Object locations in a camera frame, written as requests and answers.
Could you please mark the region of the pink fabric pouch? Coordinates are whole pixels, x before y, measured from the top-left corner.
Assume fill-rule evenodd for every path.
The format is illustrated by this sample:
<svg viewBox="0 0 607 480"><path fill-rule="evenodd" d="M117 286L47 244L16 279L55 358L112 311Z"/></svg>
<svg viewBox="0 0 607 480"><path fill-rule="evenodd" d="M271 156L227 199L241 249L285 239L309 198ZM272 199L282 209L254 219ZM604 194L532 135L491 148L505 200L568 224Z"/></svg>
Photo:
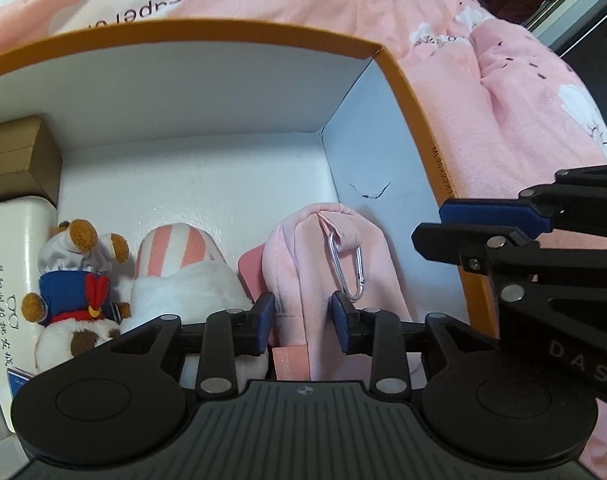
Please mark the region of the pink fabric pouch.
<svg viewBox="0 0 607 480"><path fill-rule="evenodd" d="M264 244L262 275L276 297L279 380L369 380L371 358L340 350L328 314L337 290L346 288L359 309L412 320L384 233L342 204L314 204L278 224Z"/></svg>

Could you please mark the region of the white rectangular case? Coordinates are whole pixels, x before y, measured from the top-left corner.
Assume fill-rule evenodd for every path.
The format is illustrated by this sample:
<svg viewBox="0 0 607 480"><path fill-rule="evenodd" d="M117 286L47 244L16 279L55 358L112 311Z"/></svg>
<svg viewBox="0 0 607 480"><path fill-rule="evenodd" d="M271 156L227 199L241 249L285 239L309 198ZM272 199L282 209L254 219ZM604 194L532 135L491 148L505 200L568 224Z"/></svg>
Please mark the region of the white rectangular case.
<svg viewBox="0 0 607 480"><path fill-rule="evenodd" d="M34 348L42 332L22 315L22 300L38 290L38 253L50 238L56 209L40 197L0 203L0 410L13 430L14 393L37 374Z"/></svg>

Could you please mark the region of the gold jewelry box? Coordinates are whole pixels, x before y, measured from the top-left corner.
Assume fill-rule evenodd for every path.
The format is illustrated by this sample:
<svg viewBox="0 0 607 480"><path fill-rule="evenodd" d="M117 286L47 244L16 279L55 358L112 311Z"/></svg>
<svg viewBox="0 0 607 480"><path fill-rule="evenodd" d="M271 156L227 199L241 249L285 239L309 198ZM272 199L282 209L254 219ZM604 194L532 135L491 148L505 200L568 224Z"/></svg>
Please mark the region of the gold jewelry box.
<svg viewBox="0 0 607 480"><path fill-rule="evenodd" d="M58 203L63 157L39 116L0 123L0 202L38 196Z"/></svg>

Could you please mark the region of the pink striped plush toy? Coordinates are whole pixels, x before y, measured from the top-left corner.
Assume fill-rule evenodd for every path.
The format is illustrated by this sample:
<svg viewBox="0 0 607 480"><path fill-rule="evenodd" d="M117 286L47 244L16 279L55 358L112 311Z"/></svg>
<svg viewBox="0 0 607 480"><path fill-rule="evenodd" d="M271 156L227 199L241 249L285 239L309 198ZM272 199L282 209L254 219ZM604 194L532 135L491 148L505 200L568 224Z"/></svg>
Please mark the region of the pink striped plush toy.
<svg viewBox="0 0 607 480"><path fill-rule="evenodd" d="M159 226L142 240L136 258L127 333L163 314L183 324L204 323L212 313L253 307L235 272L205 231L185 223Z"/></svg>

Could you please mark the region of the pink cloud-print duvet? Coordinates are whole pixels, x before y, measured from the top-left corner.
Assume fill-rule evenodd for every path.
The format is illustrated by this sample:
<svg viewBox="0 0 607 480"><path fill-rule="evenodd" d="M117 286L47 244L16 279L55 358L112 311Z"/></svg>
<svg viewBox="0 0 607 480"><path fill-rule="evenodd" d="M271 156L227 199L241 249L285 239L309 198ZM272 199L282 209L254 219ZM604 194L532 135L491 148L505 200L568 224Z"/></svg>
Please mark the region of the pink cloud-print duvet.
<svg viewBox="0 0 607 480"><path fill-rule="evenodd" d="M414 230L443 223L450 198L513 200L559 170L607 165L607 125L577 73L477 0L0 0L0 55L86 29L189 20L383 47L459 188ZM50 237L75 219L86 218L58 220ZM142 240L94 227L129 245L110 281L112 300L130 304ZM238 393L198 393L207 320L163 314L37 370L14 393L11 431L29 458L19 477L607 479L607 402L503 344L489 278L435 263L481 279L497 330L407 305L409 393L369 393L362 380L281 382L269 346L235 359Z"/></svg>

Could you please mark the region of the brown white plush doll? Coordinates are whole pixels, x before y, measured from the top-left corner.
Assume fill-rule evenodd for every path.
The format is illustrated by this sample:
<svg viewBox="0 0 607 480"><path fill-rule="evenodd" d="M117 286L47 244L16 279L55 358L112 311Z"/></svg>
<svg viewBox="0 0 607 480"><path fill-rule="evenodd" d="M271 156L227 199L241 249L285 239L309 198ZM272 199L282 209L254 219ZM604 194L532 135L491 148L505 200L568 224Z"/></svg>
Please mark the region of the brown white plush doll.
<svg viewBox="0 0 607 480"><path fill-rule="evenodd" d="M121 235L100 235L86 219L57 226L38 255L38 290L20 305L23 318L42 327L34 347L39 373L120 335L130 304L112 300L110 274L128 258Z"/></svg>

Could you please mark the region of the orange cardboard box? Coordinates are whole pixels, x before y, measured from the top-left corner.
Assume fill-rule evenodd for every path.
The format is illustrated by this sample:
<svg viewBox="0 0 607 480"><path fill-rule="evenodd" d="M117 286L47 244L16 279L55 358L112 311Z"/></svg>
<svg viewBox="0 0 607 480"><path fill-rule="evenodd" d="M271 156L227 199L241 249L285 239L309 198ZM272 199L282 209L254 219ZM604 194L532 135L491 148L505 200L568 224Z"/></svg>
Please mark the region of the orange cardboard box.
<svg viewBox="0 0 607 480"><path fill-rule="evenodd" d="M383 230L414 314L497 330L478 276L412 246L459 188L378 44L238 21L71 32L0 55L0 123L29 116L63 157L56 221L131 243L189 223L236 262L292 212L338 202Z"/></svg>

